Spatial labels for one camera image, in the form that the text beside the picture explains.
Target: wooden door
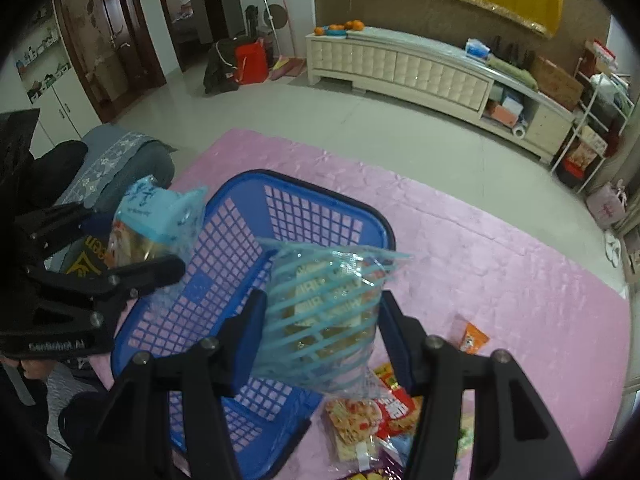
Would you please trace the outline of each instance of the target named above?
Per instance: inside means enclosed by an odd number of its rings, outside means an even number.
[[[140,61],[140,53],[133,36],[133,24],[127,9],[127,1],[101,1],[111,29],[111,44],[120,57],[130,85],[138,90],[148,88],[147,72]]]
[[[53,144],[65,140],[80,140],[78,132],[64,111],[53,88],[49,88],[33,104],[40,109],[40,123]]]
[[[53,83],[53,90],[81,137],[92,128],[102,124],[73,70],[67,70],[62,77],[57,79]]]

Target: blue plastic bag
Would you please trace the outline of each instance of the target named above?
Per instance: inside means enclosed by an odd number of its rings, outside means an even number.
[[[188,263],[202,230],[206,192],[206,187],[187,193],[163,189],[151,175],[129,186],[113,217],[108,266],[121,267],[165,254],[175,254]]]
[[[266,286],[254,377],[350,399],[376,396],[367,362],[380,296],[406,255],[366,246],[258,241],[278,252]]]

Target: doorway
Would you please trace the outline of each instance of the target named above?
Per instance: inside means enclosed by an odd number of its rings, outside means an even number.
[[[71,63],[102,122],[166,79],[139,0],[54,0]]]
[[[240,0],[160,0],[160,3],[183,72],[201,60],[215,41],[244,31]]]

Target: paper towel roll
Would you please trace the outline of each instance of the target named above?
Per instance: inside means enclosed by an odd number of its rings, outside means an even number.
[[[524,124],[518,123],[511,129],[511,133],[513,133],[513,136],[516,139],[524,139],[524,136],[526,135],[527,130]]]

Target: door handle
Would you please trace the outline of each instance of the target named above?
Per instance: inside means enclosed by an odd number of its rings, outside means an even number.
[[[122,27],[120,27],[120,30],[119,30],[118,32],[114,32],[114,33],[111,35],[111,39],[112,39],[112,40],[115,40],[115,39],[118,37],[118,35],[119,35],[119,34],[122,34],[122,31],[123,31],[123,30],[124,30],[124,25],[123,25]]]

